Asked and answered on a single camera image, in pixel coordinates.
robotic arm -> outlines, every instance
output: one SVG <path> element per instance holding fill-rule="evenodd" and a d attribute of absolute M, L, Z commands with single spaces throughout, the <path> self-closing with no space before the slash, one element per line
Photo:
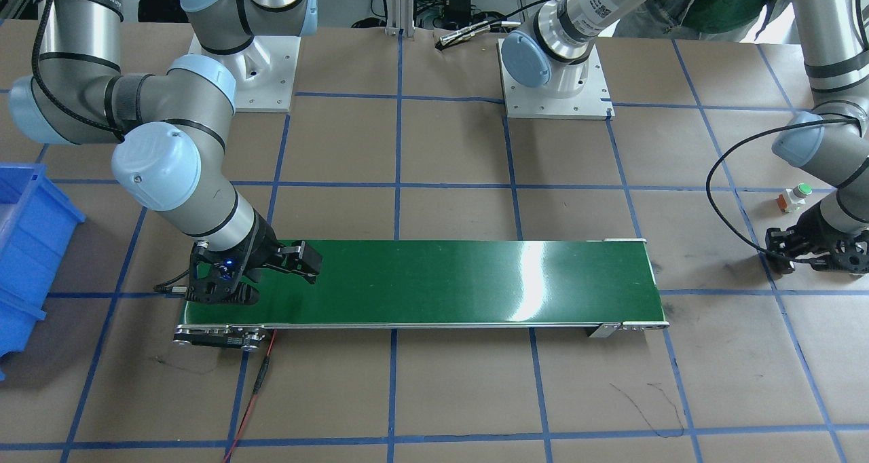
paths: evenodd
<path fill-rule="evenodd" d="M 645 0 L 553 0 L 510 33 L 502 46 L 513 79 L 544 94 L 564 92 L 587 64 L 595 37 Z M 786 231 L 766 234 L 767 258 L 780 274 L 794 271 L 791 259 L 819 271 L 869 272 L 869 43 L 858 22 L 855 0 L 794 0 L 806 71 L 815 107 L 793 123 L 847 117 L 782 132 L 773 153 L 837 188 Z"/>
<path fill-rule="evenodd" d="M 121 0 L 38 0 L 34 76 L 10 92 L 13 121 L 44 144 L 120 144 L 115 178 L 143 206 L 196 241 L 186 298 L 252 304 L 259 268 L 314 283 L 320 256 L 284 246 L 221 173 L 235 114 L 236 80 L 205 56 L 174 61 L 165 76 L 120 73 Z"/>
<path fill-rule="evenodd" d="M 229 68 L 240 88 L 275 79 L 258 36 L 306 36 L 317 29 L 317 0 L 181 0 L 202 53 Z"/>

sticker label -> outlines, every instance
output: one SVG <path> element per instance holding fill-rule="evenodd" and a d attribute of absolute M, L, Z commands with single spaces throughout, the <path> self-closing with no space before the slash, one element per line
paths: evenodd
<path fill-rule="evenodd" d="M 578 0 L 578 4 L 582 14 L 580 20 L 574 23 L 583 32 L 588 30 L 595 34 L 609 25 L 604 24 L 603 20 L 618 10 L 618 6 L 612 0 Z"/>

green shirt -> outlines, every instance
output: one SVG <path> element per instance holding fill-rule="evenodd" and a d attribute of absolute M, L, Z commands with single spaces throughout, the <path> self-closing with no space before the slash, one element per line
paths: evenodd
<path fill-rule="evenodd" d="M 725 33 L 754 20 L 771 0 L 695 0 L 683 26 L 701 33 Z"/>

person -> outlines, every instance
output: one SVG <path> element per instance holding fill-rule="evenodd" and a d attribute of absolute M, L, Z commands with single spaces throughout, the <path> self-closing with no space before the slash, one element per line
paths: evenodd
<path fill-rule="evenodd" d="M 139 0 L 140 22 L 187 23 L 187 14 L 179 0 Z"/>
<path fill-rule="evenodd" d="M 739 42 L 765 6 L 761 31 L 789 3 L 790 0 L 646 0 L 618 21 L 614 36 Z"/>

blue plastic bin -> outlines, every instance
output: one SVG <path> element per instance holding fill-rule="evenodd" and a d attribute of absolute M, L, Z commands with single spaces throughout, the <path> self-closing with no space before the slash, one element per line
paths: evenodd
<path fill-rule="evenodd" d="M 24 351 L 45 318 L 43 302 L 81 222 L 84 214 L 45 177 L 45 165 L 0 163 L 0 356 Z"/>

